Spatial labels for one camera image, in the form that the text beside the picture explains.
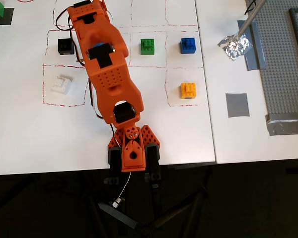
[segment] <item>cable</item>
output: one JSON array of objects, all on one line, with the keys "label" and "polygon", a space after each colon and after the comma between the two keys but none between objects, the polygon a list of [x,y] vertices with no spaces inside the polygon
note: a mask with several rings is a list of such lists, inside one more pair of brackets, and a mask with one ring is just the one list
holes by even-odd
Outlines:
[{"label": "cable", "polygon": [[111,16],[111,20],[112,20],[112,23],[111,23],[111,24],[114,25],[114,18],[113,18],[113,15],[110,13],[110,11],[107,10],[107,12],[108,12],[109,15]]},{"label": "cable", "polygon": [[[65,10],[63,10],[63,11],[60,13],[60,15],[56,18],[55,25],[56,25],[56,27],[57,27],[59,30],[61,30],[61,31],[70,31],[70,37],[71,37],[71,41],[73,42],[74,47],[75,47],[75,52],[76,52],[76,58],[77,58],[77,61],[80,63],[80,65],[82,65],[83,67],[85,67],[85,64],[84,64],[83,62],[81,62],[80,59],[79,59],[78,51],[77,51],[77,46],[76,46],[76,43],[75,43],[75,41],[74,41],[74,39],[73,39],[72,29],[74,28],[74,26],[71,27],[71,25],[70,25],[70,19],[71,19],[71,17],[70,17],[70,16],[68,17],[68,24],[69,24],[69,28],[68,28],[68,29],[61,29],[61,28],[59,28],[58,25],[57,25],[57,22],[58,22],[59,18],[63,15],[63,13],[64,13],[66,10],[67,10],[67,8],[66,8]],[[93,108],[94,108],[94,111],[95,111],[95,113],[96,113],[96,115],[97,115],[98,118],[100,118],[100,119],[104,119],[102,116],[100,116],[100,115],[96,112],[96,109],[95,109],[95,106],[94,106],[93,88],[92,88],[92,84],[91,84],[90,79],[88,79],[88,85],[89,85],[90,101],[91,101],[91,104],[92,104],[92,106],[93,106]],[[113,132],[114,140],[115,140],[116,144],[120,147],[120,145],[119,145],[119,143],[118,143],[118,141],[117,141],[117,139],[116,139],[116,137],[115,137],[115,132],[114,132],[113,125],[110,124],[110,127],[111,127],[111,130],[112,130],[112,132]]]},{"label": "cable", "polygon": [[64,10],[60,13],[60,15],[56,18],[56,21],[55,21],[55,25],[56,25],[56,27],[57,27],[60,31],[71,31],[71,30],[74,28],[74,27],[72,26],[72,27],[70,27],[69,29],[61,29],[61,28],[58,26],[58,20],[59,20],[59,18],[63,15],[63,13],[66,12],[66,10],[67,10],[67,8],[64,9]]},{"label": "cable", "polygon": [[74,39],[73,39],[73,35],[72,35],[72,31],[71,31],[71,29],[72,29],[73,27],[71,28],[71,25],[70,25],[70,19],[71,19],[71,17],[69,16],[69,18],[68,18],[69,31],[70,31],[70,37],[71,37],[71,40],[72,40],[72,42],[73,42],[73,44],[74,44],[74,47],[75,47],[76,58],[77,58],[77,61],[80,63],[80,65],[83,66],[83,67],[85,67],[85,64],[82,63],[82,62],[80,61],[79,56],[78,56],[77,46],[76,46],[76,43],[75,43],[75,41],[74,41]]},{"label": "cable", "polygon": [[120,144],[118,143],[118,141],[117,141],[116,137],[115,137],[115,132],[114,132],[113,125],[112,125],[112,124],[110,124],[110,127],[111,127],[111,131],[113,132],[113,137],[114,137],[114,140],[115,140],[115,142],[116,142],[117,146],[121,147],[121,146],[120,146]]},{"label": "cable", "polygon": [[246,9],[246,12],[244,13],[244,15],[246,15],[247,13],[251,12],[251,11],[254,9],[254,8],[250,9],[250,7],[251,7],[253,4],[255,4],[255,6],[256,6],[256,0],[253,0],[253,1],[249,4],[249,6],[248,6],[248,8]]},{"label": "cable", "polygon": [[128,180],[123,188],[123,190],[121,190],[121,193],[119,194],[118,198],[120,198],[121,194],[123,194],[124,190],[125,190],[125,187],[127,186],[128,182],[129,182],[129,179],[130,179],[130,175],[131,175],[131,172],[129,173],[129,177],[128,177]]}]

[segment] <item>robotic arm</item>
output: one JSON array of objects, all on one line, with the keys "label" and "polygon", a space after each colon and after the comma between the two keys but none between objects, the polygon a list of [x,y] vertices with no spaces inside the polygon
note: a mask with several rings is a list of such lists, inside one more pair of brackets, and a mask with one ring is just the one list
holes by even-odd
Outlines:
[{"label": "robotic arm", "polygon": [[105,122],[117,128],[108,150],[122,148],[123,172],[143,171],[146,169],[145,147],[156,145],[159,149],[160,142],[149,126],[140,129],[135,125],[144,105],[128,72],[125,60],[128,48],[118,29],[110,23],[104,0],[79,2],[67,11],[89,80],[97,92],[98,109]]}]

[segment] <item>black tripod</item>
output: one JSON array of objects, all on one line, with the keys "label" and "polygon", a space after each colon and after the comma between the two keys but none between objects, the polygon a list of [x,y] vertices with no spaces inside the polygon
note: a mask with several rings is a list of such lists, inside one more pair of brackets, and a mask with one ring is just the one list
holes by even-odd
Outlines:
[{"label": "black tripod", "polygon": [[[85,188],[84,191],[85,191],[86,203],[93,217],[92,224],[95,226],[95,230],[99,235],[97,237],[102,237],[102,238],[109,237],[105,228],[105,224],[102,219],[103,212],[111,215],[112,217],[114,217],[119,221],[118,229],[123,229],[123,227],[128,226],[134,229],[135,231],[137,231],[139,234],[141,234],[142,237],[150,237],[152,231],[159,229],[165,223],[167,223],[168,221],[170,221],[171,219],[173,219],[174,217],[176,217],[177,215],[179,215],[180,213],[188,209],[191,209],[191,212],[188,214],[188,219],[186,219],[186,224],[183,225],[183,229],[181,230],[179,237],[180,238],[195,237],[195,234],[197,231],[196,223],[198,222],[199,217],[201,215],[203,200],[207,197],[205,188],[209,179],[209,175],[211,173],[210,170],[206,171],[203,185],[201,186],[201,188],[198,188],[196,192],[194,192],[186,199],[182,200],[180,203],[178,203],[173,208],[169,209],[163,214],[159,214],[159,212],[161,211],[161,206],[159,202],[160,197],[159,197],[158,185],[159,185],[159,181],[161,180],[161,176],[159,176],[159,179],[153,178],[153,174],[155,174],[155,178],[157,178],[157,173],[160,174],[160,170],[158,171],[154,170],[153,172],[151,169],[149,169],[149,173],[146,174],[146,178],[149,180],[150,186],[151,186],[152,201],[153,201],[155,217],[156,217],[152,222],[148,224],[143,224],[127,216],[123,211],[124,210],[123,204],[121,204],[121,206],[118,209],[116,209],[109,203],[100,201],[98,198],[95,197],[93,192],[88,188],[89,186],[92,186],[92,184],[90,184],[90,181],[87,181],[87,179],[84,176],[81,176],[82,178],[81,183],[82,183],[82,186]],[[27,188],[33,182],[37,181],[39,179],[39,176],[40,176],[39,174],[28,175],[21,182],[13,186],[5,194],[1,195],[0,208],[2,208],[9,201],[15,198],[19,193],[21,193],[25,188]]]}]

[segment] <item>gray tape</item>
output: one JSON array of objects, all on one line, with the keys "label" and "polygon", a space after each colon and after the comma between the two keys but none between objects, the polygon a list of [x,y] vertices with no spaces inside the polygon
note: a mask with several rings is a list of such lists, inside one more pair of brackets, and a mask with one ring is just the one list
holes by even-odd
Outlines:
[{"label": "gray tape", "polygon": [[[245,21],[237,21],[238,27],[241,28]],[[263,52],[262,42],[258,31],[257,22],[253,21],[250,27],[245,31],[245,35],[253,47],[244,55],[247,70],[265,69],[266,62]]]},{"label": "gray tape", "polygon": [[266,123],[269,135],[298,134],[298,113],[270,114]]},{"label": "gray tape", "polygon": [[9,26],[12,22],[14,8],[5,8],[3,17],[0,17],[0,25]]},{"label": "gray tape", "polygon": [[249,117],[246,93],[226,93],[227,114],[229,118]]}]

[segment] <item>gray lego baseplate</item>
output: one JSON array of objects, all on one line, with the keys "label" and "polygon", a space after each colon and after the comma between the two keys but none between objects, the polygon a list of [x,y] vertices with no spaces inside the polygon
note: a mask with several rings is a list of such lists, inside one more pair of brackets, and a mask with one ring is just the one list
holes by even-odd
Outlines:
[{"label": "gray lego baseplate", "polygon": [[298,113],[298,44],[291,8],[298,8],[298,0],[268,0],[255,18],[267,64],[260,73],[269,114]]}]

